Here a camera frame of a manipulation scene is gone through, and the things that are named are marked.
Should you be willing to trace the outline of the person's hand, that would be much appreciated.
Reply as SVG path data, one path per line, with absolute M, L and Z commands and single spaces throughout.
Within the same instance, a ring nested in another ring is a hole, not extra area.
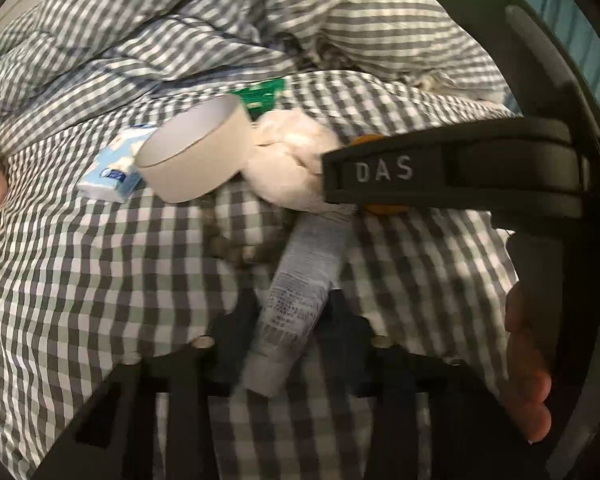
M 501 390 L 501 399 L 524 437 L 535 443 L 542 441 L 552 426 L 552 415 L 545 404 L 552 388 L 552 378 L 536 343 L 527 312 L 526 294 L 521 282 L 518 282 L 506 296 L 507 379 Z

